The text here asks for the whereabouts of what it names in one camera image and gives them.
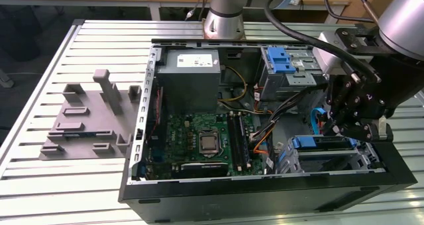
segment motherboard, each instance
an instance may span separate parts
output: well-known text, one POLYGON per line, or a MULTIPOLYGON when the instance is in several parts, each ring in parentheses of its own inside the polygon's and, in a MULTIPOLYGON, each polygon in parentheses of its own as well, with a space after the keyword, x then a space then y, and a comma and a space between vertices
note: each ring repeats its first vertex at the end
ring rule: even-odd
POLYGON ((252 116, 172 114, 164 148, 152 149, 155 179, 257 175, 261 157, 251 153, 252 116))

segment white cable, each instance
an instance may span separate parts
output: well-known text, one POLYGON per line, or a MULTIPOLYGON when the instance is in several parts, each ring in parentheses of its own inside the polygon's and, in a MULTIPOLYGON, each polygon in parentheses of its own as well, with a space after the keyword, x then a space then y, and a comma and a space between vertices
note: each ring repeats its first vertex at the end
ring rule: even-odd
POLYGON ((253 111, 249 111, 249 110, 231 108, 225 104, 223 104, 221 102, 220 102, 220 104, 231 111, 241 111, 241 112, 248 112, 248 113, 252 113, 252 114, 263 114, 263 113, 253 112, 253 111))
POLYGON ((195 10, 196 10, 196 8, 197 8, 197 6, 199 6, 199 3, 200 3, 200 0, 197 0, 193 9, 187 13, 185 20, 188 20, 188 18, 191 18, 191 17, 193 16, 195 10))

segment yellow wire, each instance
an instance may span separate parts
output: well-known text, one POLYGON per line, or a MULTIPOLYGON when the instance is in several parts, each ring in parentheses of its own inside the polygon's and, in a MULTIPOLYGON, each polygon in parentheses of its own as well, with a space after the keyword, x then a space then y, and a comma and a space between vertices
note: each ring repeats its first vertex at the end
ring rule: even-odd
POLYGON ((245 92, 247 92, 247 84, 245 84, 245 80, 241 76, 241 74, 239 74, 239 72, 229 66, 225 66, 227 68, 229 68, 235 73, 236 75, 240 77, 241 81, 243 81, 243 85, 244 85, 244 90, 243 90, 243 94, 239 96, 239 97, 235 97, 235 98, 227 98, 227 99, 219 99, 220 102, 229 102, 229 101, 235 101, 235 100, 239 100, 240 98, 244 97, 245 95, 245 92))
POLYGON ((264 141, 264 140, 267 139, 267 137, 269 136, 269 134, 271 134, 273 128, 275 128, 275 126, 271 128, 271 130, 269 130, 269 131, 267 132, 267 134, 264 135, 263 139, 261 139, 261 140, 259 141, 259 143, 256 144, 255 149, 253 149, 253 153, 267 153, 265 151, 259 150, 257 148, 259 148, 260 144, 263 143, 263 141, 264 141))

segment open computer tower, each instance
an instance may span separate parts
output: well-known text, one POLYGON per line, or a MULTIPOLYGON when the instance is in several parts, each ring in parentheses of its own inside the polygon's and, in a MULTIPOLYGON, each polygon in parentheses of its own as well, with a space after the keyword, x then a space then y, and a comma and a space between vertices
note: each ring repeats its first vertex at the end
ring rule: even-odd
POLYGON ((119 201, 147 223, 204 221, 344 210, 415 184, 392 143, 320 135, 327 107, 311 46, 153 40, 119 201))

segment floor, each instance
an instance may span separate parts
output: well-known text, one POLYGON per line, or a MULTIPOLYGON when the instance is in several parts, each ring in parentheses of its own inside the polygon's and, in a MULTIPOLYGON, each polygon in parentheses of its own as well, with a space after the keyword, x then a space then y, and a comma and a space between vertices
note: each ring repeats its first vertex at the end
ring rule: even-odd
POLYGON ((143 7, 96 7, 95 9, 88 7, 64 7, 63 15, 57 14, 56 8, 52 6, 32 7, 32 10, 43 28, 43 32, 35 36, 40 48, 39 57, 27 62, 17 62, 0 48, 0 69, 7 74, 11 74, 9 77, 15 81, 12 88, 0 87, 0 144, 8 134, 8 130, 4 130, 3 127, 11 128, 13 126, 73 20, 149 20, 151 18, 148 9, 143 7), (39 73, 39 75, 13 75, 13 73, 39 73))

